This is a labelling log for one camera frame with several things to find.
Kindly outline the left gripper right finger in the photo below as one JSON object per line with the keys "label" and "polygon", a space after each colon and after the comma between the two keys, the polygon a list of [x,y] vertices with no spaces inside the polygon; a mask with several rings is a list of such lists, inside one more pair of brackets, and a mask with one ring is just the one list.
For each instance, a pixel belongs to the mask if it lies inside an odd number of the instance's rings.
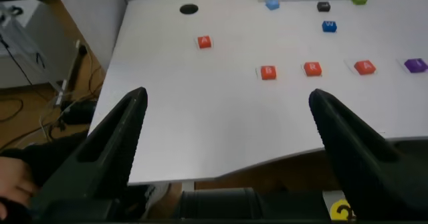
{"label": "left gripper right finger", "polygon": [[427,220],[427,161],[405,154],[315,89],[310,111],[342,191],[359,220]]}

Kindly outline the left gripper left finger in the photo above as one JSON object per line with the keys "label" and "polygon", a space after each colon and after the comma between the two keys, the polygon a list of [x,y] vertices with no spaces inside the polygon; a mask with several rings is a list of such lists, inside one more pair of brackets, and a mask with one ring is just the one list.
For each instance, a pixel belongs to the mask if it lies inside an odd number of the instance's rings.
{"label": "left gripper left finger", "polygon": [[146,89],[127,93],[47,180],[36,219],[119,219],[144,115]]}

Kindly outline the bare person hand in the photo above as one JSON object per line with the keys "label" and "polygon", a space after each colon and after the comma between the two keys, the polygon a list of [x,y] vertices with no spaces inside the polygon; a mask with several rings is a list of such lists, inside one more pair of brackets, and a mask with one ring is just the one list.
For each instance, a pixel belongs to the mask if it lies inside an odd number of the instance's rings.
{"label": "bare person hand", "polygon": [[1,157],[1,198],[28,208],[38,190],[27,163],[16,158]]}

